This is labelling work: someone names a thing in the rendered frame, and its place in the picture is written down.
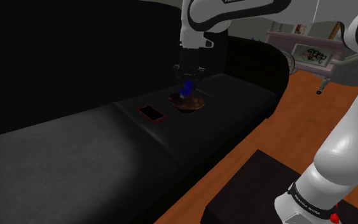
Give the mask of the small blue object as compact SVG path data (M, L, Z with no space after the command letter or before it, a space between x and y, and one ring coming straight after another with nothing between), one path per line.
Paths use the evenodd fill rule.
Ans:
M187 97L193 91L193 82L191 80L187 80L182 83L181 88L179 89L179 94L181 97Z

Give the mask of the brown wooden bowl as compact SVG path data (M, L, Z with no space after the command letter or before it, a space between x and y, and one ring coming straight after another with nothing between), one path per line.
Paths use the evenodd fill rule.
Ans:
M169 95L169 102L173 107L183 112L192 112L201 109L205 106L205 101L194 94L183 97L179 93Z

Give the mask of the red-edged black phone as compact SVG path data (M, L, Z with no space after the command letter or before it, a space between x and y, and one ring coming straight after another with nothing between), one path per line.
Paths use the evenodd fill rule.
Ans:
M167 118L166 115L159 112L157 109L155 109L151 105L139 107L139 108L137 108L137 111L140 114L142 114L144 117L146 117L152 123L158 123L158 122L161 122Z

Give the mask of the pink wheeled cart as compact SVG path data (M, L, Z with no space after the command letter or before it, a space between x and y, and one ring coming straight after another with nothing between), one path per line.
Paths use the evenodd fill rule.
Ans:
M316 38L308 35L310 25L295 25L292 32L282 32L282 25L266 32L266 43L279 49L288 59L289 74L299 70L322 78L317 94L320 95L337 72L337 62L351 56L353 51L343 41Z

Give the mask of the black sofa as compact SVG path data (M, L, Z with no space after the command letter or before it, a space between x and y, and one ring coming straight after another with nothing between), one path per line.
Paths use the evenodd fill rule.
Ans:
M0 0L0 224L153 224L272 115L286 58L227 32L200 53L205 106L173 107L180 29L152 1Z

